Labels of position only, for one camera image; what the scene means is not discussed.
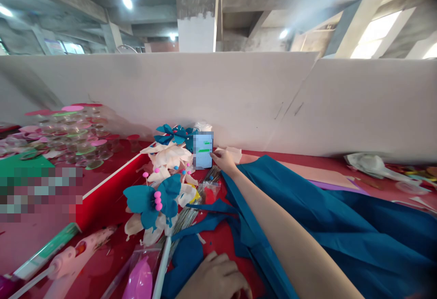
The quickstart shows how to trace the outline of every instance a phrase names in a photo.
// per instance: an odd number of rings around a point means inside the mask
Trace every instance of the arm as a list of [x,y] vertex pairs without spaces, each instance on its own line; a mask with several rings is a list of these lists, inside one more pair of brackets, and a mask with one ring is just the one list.
[[363,299],[317,241],[240,172],[228,152],[215,153],[213,160],[237,185],[300,298]]

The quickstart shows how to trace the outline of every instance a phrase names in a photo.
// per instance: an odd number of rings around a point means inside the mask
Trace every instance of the white paper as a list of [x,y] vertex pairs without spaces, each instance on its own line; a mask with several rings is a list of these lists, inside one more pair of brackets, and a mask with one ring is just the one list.
[[124,225],[124,233],[127,235],[126,241],[129,241],[131,235],[135,235],[144,229],[141,224],[141,214],[133,214]]

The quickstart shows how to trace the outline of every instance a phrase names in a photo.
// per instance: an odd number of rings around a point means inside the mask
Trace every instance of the fingers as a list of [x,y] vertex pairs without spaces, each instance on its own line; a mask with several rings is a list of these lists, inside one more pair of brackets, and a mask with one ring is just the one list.
[[228,255],[226,253],[222,253],[221,255],[213,258],[211,262],[214,265],[218,265],[227,261],[230,261]]
[[208,262],[210,262],[211,260],[213,260],[216,257],[217,257],[217,253],[215,251],[213,251],[208,256],[205,257],[203,262],[207,262],[208,263]]
[[228,260],[227,262],[221,263],[219,266],[217,266],[217,268],[220,275],[223,276],[228,276],[232,273],[238,272],[238,266],[232,260]]
[[236,293],[243,289],[246,293],[247,298],[253,299],[252,290],[250,289],[249,283],[247,283],[243,274],[241,274],[240,272],[235,272],[228,275],[226,278],[229,281],[229,290],[232,291],[232,293]]

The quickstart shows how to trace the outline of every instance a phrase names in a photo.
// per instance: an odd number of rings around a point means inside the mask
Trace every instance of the blue paper butterfly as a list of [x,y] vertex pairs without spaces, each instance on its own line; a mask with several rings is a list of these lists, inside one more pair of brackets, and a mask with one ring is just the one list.
[[[174,200],[181,192],[181,175],[172,175],[159,185],[161,192],[161,212],[166,217],[166,222],[172,227],[172,218],[178,213],[178,204]],[[141,214],[141,224],[145,229],[153,227],[156,229],[156,218],[159,211],[155,208],[155,189],[146,185],[135,185],[126,188],[123,194],[127,198],[127,206],[133,213]]]
[[166,133],[167,135],[155,135],[155,141],[162,144],[168,145],[171,140],[177,144],[182,144],[189,136],[192,136],[192,131],[188,132],[182,126],[178,125],[175,128],[171,128],[168,124],[162,125],[156,129],[158,132]]

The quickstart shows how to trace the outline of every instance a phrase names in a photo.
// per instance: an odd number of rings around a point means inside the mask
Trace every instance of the ceiling light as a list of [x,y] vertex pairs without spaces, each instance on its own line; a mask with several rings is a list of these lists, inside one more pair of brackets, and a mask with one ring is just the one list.
[[12,12],[3,6],[0,6],[0,13],[4,14],[5,16],[12,17]]
[[281,34],[279,35],[279,38],[280,38],[280,39],[283,39],[283,38],[285,38],[287,35],[288,35],[288,30],[283,30],[283,31],[281,32]]
[[123,0],[123,3],[126,6],[126,8],[128,8],[129,10],[132,9],[133,5],[132,5],[132,1],[131,0]]

